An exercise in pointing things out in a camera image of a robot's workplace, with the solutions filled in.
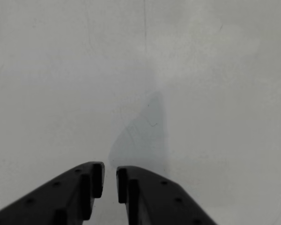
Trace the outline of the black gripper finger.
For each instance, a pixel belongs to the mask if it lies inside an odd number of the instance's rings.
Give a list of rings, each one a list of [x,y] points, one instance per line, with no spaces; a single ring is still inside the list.
[[[136,166],[117,168],[118,201],[130,225],[214,225],[177,183]]]
[[[102,196],[105,167],[87,162],[0,210],[0,225],[81,225]]]

